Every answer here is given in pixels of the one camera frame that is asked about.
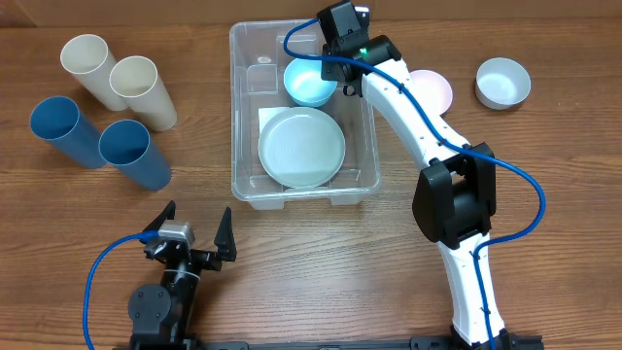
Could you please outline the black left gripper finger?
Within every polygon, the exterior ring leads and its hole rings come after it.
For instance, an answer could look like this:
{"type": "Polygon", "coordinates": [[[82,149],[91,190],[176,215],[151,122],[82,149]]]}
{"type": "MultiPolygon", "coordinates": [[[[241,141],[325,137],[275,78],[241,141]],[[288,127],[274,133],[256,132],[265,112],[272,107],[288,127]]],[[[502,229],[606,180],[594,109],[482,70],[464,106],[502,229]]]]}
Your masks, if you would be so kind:
{"type": "Polygon", "coordinates": [[[221,261],[235,262],[237,249],[232,230],[232,212],[226,207],[214,239],[217,247],[217,256],[221,261]]]}
{"type": "Polygon", "coordinates": [[[143,231],[158,231],[167,220],[173,220],[176,212],[176,203],[170,200],[164,209],[143,229],[143,231]]]}

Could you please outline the light blue bowl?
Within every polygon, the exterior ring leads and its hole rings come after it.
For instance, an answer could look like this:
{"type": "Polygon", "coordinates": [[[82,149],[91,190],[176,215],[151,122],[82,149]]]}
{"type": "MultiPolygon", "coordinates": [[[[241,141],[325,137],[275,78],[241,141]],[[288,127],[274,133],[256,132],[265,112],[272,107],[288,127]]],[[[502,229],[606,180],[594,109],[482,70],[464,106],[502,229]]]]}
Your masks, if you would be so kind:
{"type": "Polygon", "coordinates": [[[286,68],[284,85],[298,105],[320,107],[328,102],[337,89],[336,81],[322,78],[322,62],[295,58],[286,68]]]}

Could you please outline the grey plate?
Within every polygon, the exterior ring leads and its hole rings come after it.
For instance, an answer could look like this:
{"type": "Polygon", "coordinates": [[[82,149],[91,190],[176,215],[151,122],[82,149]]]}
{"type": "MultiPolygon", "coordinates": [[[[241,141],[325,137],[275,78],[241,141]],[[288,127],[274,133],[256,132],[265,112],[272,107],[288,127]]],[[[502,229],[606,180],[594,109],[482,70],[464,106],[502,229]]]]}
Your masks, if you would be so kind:
{"type": "Polygon", "coordinates": [[[345,156],[341,127],[316,108],[288,108],[270,118],[260,132],[260,163],[285,187],[319,187],[336,175],[345,156]]]}

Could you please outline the pink bowl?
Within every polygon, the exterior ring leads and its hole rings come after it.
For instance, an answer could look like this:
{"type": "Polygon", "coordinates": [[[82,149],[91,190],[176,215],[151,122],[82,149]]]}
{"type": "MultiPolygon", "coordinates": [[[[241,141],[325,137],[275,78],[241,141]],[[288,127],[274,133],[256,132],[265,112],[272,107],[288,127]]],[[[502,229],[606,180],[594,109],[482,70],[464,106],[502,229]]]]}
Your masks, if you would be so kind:
{"type": "Polygon", "coordinates": [[[414,84],[412,94],[429,115],[445,114],[453,101],[453,90],[448,81],[432,70],[415,70],[410,73],[414,84]]]}

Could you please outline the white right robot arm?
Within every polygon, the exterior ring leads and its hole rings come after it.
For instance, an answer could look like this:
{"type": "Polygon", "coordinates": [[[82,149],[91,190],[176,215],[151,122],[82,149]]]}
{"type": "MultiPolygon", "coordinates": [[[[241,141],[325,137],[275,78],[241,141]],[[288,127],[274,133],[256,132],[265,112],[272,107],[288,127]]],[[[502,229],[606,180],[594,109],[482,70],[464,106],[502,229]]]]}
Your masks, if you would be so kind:
{"type": "Polygon", "coordinates": [[[505,331],[493,289],[488,245],[496,206],[496,158],[471,146],[422,104],[400,52],[384,35],[327,37],[322,77],[354,89],[390,124],[420,170],[412,211],[443,258],[453,331],[468,349],[498,349],[505,331]]]}

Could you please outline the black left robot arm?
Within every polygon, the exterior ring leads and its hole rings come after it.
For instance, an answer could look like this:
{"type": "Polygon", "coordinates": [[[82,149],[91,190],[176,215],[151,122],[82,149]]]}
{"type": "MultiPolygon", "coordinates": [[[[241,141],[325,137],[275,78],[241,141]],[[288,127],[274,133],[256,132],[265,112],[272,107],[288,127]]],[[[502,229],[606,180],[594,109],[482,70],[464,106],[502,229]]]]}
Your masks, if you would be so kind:
{"type": "Polygon", "coordinates": [[[140,239],[146,258],[162,263],[164,270],[159,283],[141,286],[129,299],[131,349],[203,349],[200,338],[189,333],[201,272],[219,271],[237,257],[229,208],[214,239],[215,251],[195,249],[191,223],[177,221],[175,211],[176,203],[170,201],[140,239]]]}

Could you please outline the dark blue cup near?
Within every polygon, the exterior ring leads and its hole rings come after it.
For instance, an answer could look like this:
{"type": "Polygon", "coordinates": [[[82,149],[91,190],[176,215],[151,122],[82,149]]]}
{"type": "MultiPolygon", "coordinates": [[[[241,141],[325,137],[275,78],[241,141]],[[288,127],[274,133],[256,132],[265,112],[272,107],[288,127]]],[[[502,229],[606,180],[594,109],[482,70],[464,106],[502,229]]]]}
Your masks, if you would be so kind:
{"type": "Polygon", "coordinates": [[[98,150],[108,163],[149,191],[159,191],[171,180],[168,161],[140,122],[111,123],[100,136],[98,150]]]}

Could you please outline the dark blue cup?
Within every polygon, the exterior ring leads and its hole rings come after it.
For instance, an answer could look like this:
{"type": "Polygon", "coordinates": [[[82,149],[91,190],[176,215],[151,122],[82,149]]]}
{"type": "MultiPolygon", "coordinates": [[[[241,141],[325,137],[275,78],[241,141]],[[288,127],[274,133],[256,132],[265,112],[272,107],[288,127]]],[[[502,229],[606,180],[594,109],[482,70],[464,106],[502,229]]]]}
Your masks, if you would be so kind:
{"type": "Polygon", "coordinates": [[[100,133],[78,104],[63,95],[44,99],[32,110],[31,132],[86,168],[100,168],[100,133]]]}
{"type": "Polygon", "coordinates": [[[100,136],[98,150],[108,163],[149,191],[159,191],[171,180],[168,161],[140,122],[111,123],[100,136]]]}

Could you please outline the clear plastic storage bin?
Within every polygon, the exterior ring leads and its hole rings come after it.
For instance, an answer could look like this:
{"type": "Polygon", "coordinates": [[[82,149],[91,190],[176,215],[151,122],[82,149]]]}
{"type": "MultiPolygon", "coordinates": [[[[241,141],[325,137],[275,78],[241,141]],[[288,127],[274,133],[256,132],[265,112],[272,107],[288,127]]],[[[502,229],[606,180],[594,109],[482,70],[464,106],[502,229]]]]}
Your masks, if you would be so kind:
{"type": "Polygon", "coordinates": [[[381,182],[372,106],[337,86],[306,107],[289,87],[309,87],[295,55],[317,56],[318,25],[300,20],[246,21],[229,31],[231,191],[256,210],[327,198],[357,204],[381,182]]]}

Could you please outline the beige cup right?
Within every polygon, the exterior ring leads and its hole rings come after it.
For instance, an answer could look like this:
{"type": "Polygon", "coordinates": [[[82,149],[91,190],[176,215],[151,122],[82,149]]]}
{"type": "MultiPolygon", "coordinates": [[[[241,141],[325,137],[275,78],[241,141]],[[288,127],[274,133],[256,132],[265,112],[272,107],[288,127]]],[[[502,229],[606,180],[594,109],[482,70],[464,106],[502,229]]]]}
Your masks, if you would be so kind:
{"type": "Polygon", "coordinates": [[[154,62],[142,55],[120,60],[109,77],[110,87],[138,119],[153,131],[166,131],[178,115],[154,62]]]}

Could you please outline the beige cup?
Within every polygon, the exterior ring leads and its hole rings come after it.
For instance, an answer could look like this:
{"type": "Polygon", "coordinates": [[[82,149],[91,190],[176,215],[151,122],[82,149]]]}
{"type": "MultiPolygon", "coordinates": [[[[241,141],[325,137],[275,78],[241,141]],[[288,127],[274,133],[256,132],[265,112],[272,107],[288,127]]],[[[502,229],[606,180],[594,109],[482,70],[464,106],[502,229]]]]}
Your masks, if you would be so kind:
{"type": "Polygon", "coordinates": [[[94,34],[72,38],[61,50],[60,62],[107,109],[119,112],[128,108],[110,86],[110,74],[117,61],[104,39],[94,34]]]}
{"type": "Polygon", "coordinates": [[[154,62],[142,55],[120,60],[109,77],[110,87],[138,119],[153,131],[166,131],[178,115],[154,62]]]}

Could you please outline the dark blue cup far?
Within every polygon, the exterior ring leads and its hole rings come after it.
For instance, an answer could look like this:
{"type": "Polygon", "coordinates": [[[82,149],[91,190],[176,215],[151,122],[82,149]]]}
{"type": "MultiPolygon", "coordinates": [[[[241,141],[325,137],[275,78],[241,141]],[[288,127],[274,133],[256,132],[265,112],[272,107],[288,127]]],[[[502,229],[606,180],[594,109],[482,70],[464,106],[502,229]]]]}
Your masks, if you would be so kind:
{"type": "Polygon", "coordinates": [[[86,168],[100,168],[100,133],[78,104],[63,95],[44,99],[32,110],[31,132],[86,168]]]}

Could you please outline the grey bowl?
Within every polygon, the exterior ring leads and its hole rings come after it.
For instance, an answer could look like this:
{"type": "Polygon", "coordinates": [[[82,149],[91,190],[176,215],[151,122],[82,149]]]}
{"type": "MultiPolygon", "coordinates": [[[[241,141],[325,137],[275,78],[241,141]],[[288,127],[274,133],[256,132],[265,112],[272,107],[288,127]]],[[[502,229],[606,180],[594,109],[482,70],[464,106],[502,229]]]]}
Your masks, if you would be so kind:
{"type": "Polygon", "coordinates": [[[531,87],[531,77],[521,64],[510,58],[494,57],[479,66],[474,89],[484,106],[507,110],[521,104],[531,87]]]}

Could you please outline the beige cup left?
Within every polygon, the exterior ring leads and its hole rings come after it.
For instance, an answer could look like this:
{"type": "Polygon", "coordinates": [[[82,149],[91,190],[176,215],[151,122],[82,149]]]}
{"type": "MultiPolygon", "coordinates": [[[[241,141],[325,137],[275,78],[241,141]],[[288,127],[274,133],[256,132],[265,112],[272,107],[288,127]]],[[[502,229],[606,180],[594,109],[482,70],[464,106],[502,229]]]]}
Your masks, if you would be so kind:
{"type": "Polygon", "coordinates": [[[110,86],[110,74],[117,61],[104,39],[94,34],[72,38],[61,50],[60,62],[107,109],[119,112],[128,108],[110,86]]]}

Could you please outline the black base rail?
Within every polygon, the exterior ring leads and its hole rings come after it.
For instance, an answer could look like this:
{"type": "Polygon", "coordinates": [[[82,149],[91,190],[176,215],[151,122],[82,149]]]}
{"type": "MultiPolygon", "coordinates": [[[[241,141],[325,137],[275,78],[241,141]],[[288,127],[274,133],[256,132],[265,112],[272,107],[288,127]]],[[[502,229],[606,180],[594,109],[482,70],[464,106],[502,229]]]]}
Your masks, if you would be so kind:
{"type": "MultiPolygon", "coordinates": [[[[505,333],[496,338],[496,349],[543,350],[541,336],[521,336],[505,333]]],[[[247,342],[201,343],[203,350],[452,350],[491,349],[488,344],[469,348],[451,336],[413,336],[408,340],[365,340],[344,342],[288,342],[249,344],[247,342]]]]}

